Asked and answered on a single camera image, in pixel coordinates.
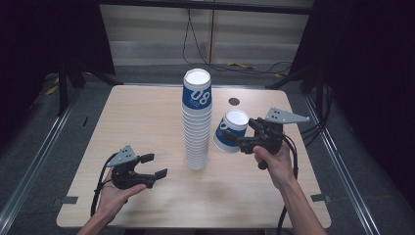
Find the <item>forearm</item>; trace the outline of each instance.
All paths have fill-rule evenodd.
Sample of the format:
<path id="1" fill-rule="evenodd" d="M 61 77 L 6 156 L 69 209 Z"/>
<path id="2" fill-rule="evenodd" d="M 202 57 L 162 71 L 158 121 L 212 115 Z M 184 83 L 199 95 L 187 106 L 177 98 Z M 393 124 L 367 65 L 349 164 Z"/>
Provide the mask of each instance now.
<path id="1" fill-rule="evenodd" d="M 88 222 L 79 230 L 78 235 L 95 235 L 100 234 L 104 228 L 111 222 L 111 219 L 103 214 L 96 212 L 89 218 Z"/>
<path id="2" fill-rule="evenodd" d="M 295 180 L 280 191 L 297 235 L 327 234 Z"/>

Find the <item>wooden table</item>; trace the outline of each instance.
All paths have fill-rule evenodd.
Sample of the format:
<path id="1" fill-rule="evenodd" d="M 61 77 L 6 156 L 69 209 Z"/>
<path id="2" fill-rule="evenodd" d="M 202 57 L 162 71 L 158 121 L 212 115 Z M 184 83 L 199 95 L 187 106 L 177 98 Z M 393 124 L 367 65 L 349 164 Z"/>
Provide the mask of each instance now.
<path id="1" fill-rule="evenodd" d="M 181 87 L 116 86 L 97 123 L 68 196 L 75 205 L 63 205 L 57 223 L 81 227 L 89 218 L 93 190 L 106 159 L 129 144 L 137 155 L 154 153 L 155 160 L 139 164 L 139 173 L 168 168 L 167 178 L 129 199 L 111 226 L 125 228 L 274 228 L 284 207 L 267 170 L 259 170 L 253 155 L 226 154 L 210 138 L 207 167 L 192 170 L 184 162 Z M 231 106 L 230 98 L 240 105 Z M 271 107 L 291 112 L 286 94 L 275 90 L 212 89 L 212 137 L 228 109 L 238 108 L 251 118 Z M 296 124 L 284 126 L 299 153 L 299 183 L 324 227 L 331 224 L 307 152 Z M 247 136 L 253 136 L 251 128 Z M 292 227 L 286 216 L 284 227 Z"/>

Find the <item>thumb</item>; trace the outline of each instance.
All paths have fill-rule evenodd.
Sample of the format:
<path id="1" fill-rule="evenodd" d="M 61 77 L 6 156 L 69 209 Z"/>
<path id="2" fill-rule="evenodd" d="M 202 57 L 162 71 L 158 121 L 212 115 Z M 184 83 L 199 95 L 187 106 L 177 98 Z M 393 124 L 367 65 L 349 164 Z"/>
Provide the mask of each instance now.
<path id="1" fill-rule="evenodd" d="M 258 163 L 262 161 L 269 162 L 272 159 L 271 154 L 263 147 L 255 146 L 253 151 L 255 153 L 255 159 Z"/>

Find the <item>white panel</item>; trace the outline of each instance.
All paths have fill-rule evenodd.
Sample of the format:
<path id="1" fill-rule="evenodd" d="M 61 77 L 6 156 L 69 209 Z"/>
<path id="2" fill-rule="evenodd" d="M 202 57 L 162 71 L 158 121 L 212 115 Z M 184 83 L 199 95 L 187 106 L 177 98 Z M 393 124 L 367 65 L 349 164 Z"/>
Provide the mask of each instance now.
<path id="1" fill-rule="evenodd" d="M 294 7 L 312 7 L 313 4 L 313 0 L 223 2 Z M 187 10 L 102 5 L 101 12 L 116 66 L 186 64 L 182 50 L 188 24 Z M 214 64 L 292 61 L 307 18 L 287 14 L 191 10 L 201 53 Z M 185 57 L 191 62 L 202 62 L 190 27 Z"/>
<path id="2" fill-rule="evenodd" d="M 101 13 L 110 41 L 181 42 L 188 22 L 185 9 L 101 5 Z M 206 41 L 209 11 L 192 10 L 192 22 Z"/>

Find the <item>cup logo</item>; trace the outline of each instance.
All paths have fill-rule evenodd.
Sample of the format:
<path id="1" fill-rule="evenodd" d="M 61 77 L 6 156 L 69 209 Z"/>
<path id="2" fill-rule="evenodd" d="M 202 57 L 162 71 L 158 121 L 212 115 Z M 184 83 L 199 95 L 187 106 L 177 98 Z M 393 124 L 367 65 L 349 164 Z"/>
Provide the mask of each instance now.
<path id="1" fill-rule="evenodd" d="M 220 122 L 220 125 L 216 129 L 216 133 L 215 134 L 216 134 L 217 139 L 221 143 L 223 143 L 223 144 L 225 144 L 227 146 L 231 146 L 231 147 L 238 146 L 238 144 L 236 144 L 236 143 L 234 143 L 232 141 L 229 141 L 229 140 L 226 140 L 225 138 L 223 138 L 223 135 L 222 135 L 222 131 L 223 130 L 228 130 L 228 131 L 230 131 L 230 132 L 232 132 L 232 133 L 234 133 L 234 134 L 236 134 L 238 136 L 241 136 L 241 137 L 245 136 L 245 133 L 247 132 L 246 129 L 243 129 L 243 130 L 234 130 L 232 128 L 229 128 L 228 125 L 226 124 L 225 120 L 222 119 L 222 121 Z"/>
<path id="2" fill-rule="evenodd" d="M 211 87 L 205 90 L 190 90 L 183 86 L 183 104 L 192 110 L 202 110 L 211 103 Z"/>

